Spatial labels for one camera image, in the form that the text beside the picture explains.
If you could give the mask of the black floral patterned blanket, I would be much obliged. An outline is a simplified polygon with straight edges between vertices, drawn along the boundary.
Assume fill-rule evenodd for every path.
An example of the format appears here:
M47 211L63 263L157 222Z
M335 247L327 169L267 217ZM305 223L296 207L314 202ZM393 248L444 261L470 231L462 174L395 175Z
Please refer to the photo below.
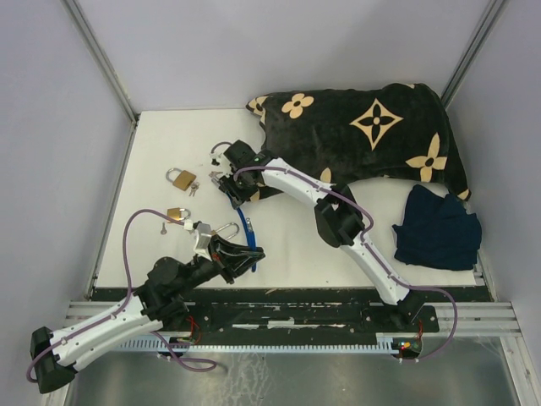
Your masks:
M264 131L263 149L313 178L398 178L471 197L446 110L425 84L275 92L246 108Z

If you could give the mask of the dark blue cloth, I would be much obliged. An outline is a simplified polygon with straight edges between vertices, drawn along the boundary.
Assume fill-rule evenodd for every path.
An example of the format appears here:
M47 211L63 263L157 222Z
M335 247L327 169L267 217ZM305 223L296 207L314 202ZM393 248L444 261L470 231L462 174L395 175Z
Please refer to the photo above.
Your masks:
M407 197L396 235L395 259L406 264L454 272L477 264L482 228L477 215L467 213L453 195L443 197L421 185Z

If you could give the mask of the small brass padlock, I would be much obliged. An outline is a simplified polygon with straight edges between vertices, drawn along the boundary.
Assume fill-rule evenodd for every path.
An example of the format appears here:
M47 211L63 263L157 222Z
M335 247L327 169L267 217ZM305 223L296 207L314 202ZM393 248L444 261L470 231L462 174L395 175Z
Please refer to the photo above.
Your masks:
M173 207L167 209L167 216L174 221L183 221L190 218L191 211L186 208Z

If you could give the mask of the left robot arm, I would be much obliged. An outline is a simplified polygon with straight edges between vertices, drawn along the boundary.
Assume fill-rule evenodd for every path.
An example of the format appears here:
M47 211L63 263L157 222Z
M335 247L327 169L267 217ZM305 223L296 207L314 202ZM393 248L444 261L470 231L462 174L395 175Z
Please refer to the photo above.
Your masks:
M78 324L53 331L41 327L30 340L28 381L39 393L68 385L75 375L97 358L132 337L166 327L177 330L187 320L184 297L215 277L233 284L265 258L261 247L210 238L203 255L183 263L165 256L157 260L146 281L110 308Z

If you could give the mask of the right aluminium frame post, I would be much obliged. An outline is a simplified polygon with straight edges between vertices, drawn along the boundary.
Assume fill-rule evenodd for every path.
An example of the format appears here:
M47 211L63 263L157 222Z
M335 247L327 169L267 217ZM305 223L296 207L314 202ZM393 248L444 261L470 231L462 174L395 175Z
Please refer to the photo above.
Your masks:
M507 0L488 1L467 42L464 52L460 56L458 63L441 94L440 99L445 109L450 106L455 98L469 69L473 66L473 63L483 49L484 44L489 39L490 34L497 25L502 14L505 12L508 3L509 1Z

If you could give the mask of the aluminium frame post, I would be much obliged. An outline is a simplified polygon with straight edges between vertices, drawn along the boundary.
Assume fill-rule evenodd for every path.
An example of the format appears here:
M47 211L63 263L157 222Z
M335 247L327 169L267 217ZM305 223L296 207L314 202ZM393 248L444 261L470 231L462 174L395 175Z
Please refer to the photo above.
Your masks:
M508 3L509 1L507 0L488 1L467 42L464 52L460 56L458 63L441 94L440 99L445 109L450 106L455 98L469 69L473 66L473 63L483 49L484 44L489 39L490 34L497 25L502 14L505 12Z
M128 120L132 123L136 123L139 118L139 114L136 112L129 100L127 91L123 88L121 81L112 66L107 53L101 46L96 33L91 27L90 21L85 15L85 12L79 3L75 0L62 0L61 4L65 8L69 18L74 23L77 31L79 32L87 50L94 59L97 68L100 70L106 83L111 88L117 102L123 109Z

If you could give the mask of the large brass padlock with keys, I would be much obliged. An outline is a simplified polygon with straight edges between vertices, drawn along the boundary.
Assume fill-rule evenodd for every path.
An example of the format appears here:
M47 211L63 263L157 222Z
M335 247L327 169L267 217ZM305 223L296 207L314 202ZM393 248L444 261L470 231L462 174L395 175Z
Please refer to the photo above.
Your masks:
M236 222L229 222L212 231L214 235L219 235L225 240L230 240L238 235L240 227Z

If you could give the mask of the left aluminium frame post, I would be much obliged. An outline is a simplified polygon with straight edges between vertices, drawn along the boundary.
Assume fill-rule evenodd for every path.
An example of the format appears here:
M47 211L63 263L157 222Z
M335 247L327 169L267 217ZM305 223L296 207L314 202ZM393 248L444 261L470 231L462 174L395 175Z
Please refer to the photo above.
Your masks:
M91 27L90 21L85 15L85 12L79 3L75 0L62 0L61 4L65 8L69 18L74 23L77 31L79 32L87 50L94 59L97 68L100 70L106 83L111 88L117 102L123 109L128 120L132 123L136 123L139 118L139 114L136 112L129 100L127 91L123 88L121 81L112 66L107 53L101 46L96 33Z

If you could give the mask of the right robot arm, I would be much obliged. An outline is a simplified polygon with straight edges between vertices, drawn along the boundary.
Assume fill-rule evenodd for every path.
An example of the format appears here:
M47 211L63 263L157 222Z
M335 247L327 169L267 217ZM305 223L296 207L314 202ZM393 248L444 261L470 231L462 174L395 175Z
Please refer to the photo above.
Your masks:
M345 252L376 288L388 321L406 331L418 322L424 302L421 294L392 268L369 236L373 218L363 210L346 184L331 184L302 173L269 151L254 151L238 140L212 160L225 163L230 173L215 180L219 189L240 207L263 188L291 196L314 210L321 239Z

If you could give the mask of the brass padlock with key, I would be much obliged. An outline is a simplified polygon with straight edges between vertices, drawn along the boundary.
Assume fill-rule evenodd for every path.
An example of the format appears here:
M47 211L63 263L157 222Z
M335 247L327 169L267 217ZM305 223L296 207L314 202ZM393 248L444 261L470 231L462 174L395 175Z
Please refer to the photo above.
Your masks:
M199 189L197 176L190 171L173 167L166 171L165 177L175 188L188 192L189 196L195 196Z

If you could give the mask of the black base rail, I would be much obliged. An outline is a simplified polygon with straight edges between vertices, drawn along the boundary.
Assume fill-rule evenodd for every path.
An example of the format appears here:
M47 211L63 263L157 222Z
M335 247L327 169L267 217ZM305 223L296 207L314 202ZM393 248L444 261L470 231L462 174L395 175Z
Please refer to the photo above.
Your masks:
M362 334L440 332L436 306L453 310L494 302L485 286L450 287L446 293L415 291L404 315L384 304L373 288L199 288L184 296L189 314L207 337L234 327L351 327Z

